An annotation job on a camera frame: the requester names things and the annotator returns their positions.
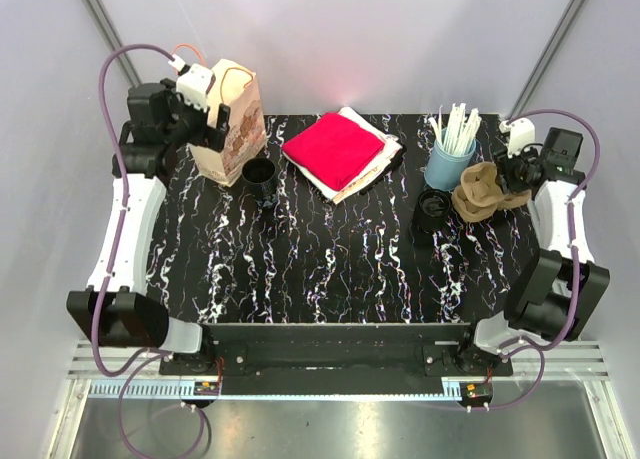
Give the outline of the paper takeout bag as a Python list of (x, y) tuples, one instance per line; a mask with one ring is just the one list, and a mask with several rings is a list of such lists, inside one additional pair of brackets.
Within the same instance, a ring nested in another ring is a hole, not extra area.
[(208, 69), (215, 75), (207, 98), (208, 124), (215, 125), (218, 106), (226, 104), (231, 108), (229, 132), (221, 152), (188, 144), (199, 173), (230, 187), (239, 179), (246, 161), (266, 145), (258, 78), (255, 72), (228, 59), (221, 59)]

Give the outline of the black coffee cup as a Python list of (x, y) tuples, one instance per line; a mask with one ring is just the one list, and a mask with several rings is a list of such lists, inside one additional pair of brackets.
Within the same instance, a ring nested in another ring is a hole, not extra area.
[(242, 167), (242, 177), (258, 207), (274, 208), (278, 202), (277, 172), (268, 158), (256, 157)]

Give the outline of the cardboard cup carrier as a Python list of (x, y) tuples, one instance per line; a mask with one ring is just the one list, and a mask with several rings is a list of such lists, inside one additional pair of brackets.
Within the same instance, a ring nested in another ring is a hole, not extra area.
[(512, 210), (524, 206), (531, 199), (531, 196), (531, 191), (527, 190), (518, 194), (506, 195), (500, 200), (492, 198), (492, 203), (488, 206), (477, 206), (467, 197), (463, 188), (457, 186), (452, 193), (452, 204), (464, 222), (479, 223), (492, 217), (496, 211)]
[(476, 208), (497, 207), (504, 198), (497, 166), (493, 162), (481, 162), (466, 168), (461, 174), (460, 185), (468, 202)]

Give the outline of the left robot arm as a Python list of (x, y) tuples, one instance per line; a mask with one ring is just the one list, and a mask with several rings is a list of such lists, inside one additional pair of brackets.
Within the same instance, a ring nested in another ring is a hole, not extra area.
[(214, 367), (216, 351), (203, 342), (202, 327), (170, 317), (148, 296), (146, 261), (177, 150), (186, 144), (216, 151), (224, 146), (229, 107), (221, 105), (216, 124), (208, 124), (214, 83), (182, 75), (129, 90), (129, 119), (112, 159), (114, 196), (102, 250), (84, 290), (70, 292), (66, 302), (93, 345), (178, 353), (196, 375)]

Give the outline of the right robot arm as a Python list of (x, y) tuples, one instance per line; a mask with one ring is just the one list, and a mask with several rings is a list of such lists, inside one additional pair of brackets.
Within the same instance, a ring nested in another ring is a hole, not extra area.
[(454, 350), (455, 366), (470, 376), (521, 349), (548, 351), (577, 339), (610, 282), (586, 240), (588, 176), (576, 168), (582, 135), (552, 128), (538, 143), (528, 119), (502, 122), (500, 130), (508, 139), (494, 156), (499, 184), (505, 192), (531, 192), (539, 247), (511, 286), (503, 311), (470, 326), (468, 342)]

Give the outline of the blue straw holder cup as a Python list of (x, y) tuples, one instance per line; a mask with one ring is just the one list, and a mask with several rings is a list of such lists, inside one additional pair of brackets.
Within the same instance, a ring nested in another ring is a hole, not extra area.
[(447, 153), (438, 141), (435, 141), (424, 171), (425, 184), (445, 192), (453, 191), (459, 184), (463, 171), (469, 166), (476, 150), (477, 141), (473, 140), (469, 150), (455, 156)]

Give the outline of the black cup lid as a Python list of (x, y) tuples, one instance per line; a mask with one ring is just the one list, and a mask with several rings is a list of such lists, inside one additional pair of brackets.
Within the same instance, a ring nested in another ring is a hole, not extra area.
[(412, 223), (423, 232), (440, 230), (447, 222), (452, 210), (449, 193), (438, 189), (425, 189), (418, 197)]

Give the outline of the stack of napkins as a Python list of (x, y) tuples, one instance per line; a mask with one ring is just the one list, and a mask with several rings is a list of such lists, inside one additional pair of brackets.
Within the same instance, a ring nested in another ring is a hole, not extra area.
[(392, 161), (401, 155), (402, 146), (400, 140), (396, 136), (384, 133), (381, 130), (377, 129), (369, 122), (367, 122), (361, 115), (355, 112), (355, 110), (353, 110), (352, 108), (343, 107), (336, 113), (354, 121), (360, 127), (367, 130), (368, 132), (373, 133), (384, 142), (383, 150), (344, 189), (340, 191), (334, 191), (331, 188), (323, 185), (307, 169), (297, 165), (295, 162), (289, 159), (283, 153), (283, 151), (282, 153), (284, 157), (289, 160), (289, 162), (291, 162), (298, 168), (298, 170), (303, 174), (305, 178), (307, 178), (314, 186), (319, 189), (319, 191), (322, 193), (322, 195), (325, 196), (326, 199), (332, 201), (335, 204), (338, 204), (347, 197), (354, 195), (364, 190), (367, 186), (373, 184), (373, 182), (383, 174), (383, 171), (391, 165)]

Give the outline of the red folded cloth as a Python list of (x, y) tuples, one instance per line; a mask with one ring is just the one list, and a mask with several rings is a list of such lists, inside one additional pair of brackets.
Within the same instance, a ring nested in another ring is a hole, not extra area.
[(334, 191), (344, 189), (383, 150), (384, 142), (354, 121), (327, 113), (282, 146), (283, 153)]

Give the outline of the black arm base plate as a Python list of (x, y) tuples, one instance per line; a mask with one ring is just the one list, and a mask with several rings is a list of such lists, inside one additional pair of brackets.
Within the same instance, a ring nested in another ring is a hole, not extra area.
[(462, 324), (219, 324), (205, 329), (202, 352), (177, 354), (165, 376), (222, 374), (225, 398), (274, 396), (376, 400), (435, 396), (445, 378), (506, 378), (510, 363), (460, 354)]

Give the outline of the aluminium frame rail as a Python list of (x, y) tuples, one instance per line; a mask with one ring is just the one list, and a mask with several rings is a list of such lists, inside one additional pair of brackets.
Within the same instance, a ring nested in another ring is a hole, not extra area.
[(197, 377), (146, 367), (127, 396), (80, 345), (51, 458), (635, 458), (599, 347), (562, 346), (485, 382), (493, 396), (467, 412), (468, 378), (410, 378), (363, 367), (229, 370), (202, 412), (182, 408)]

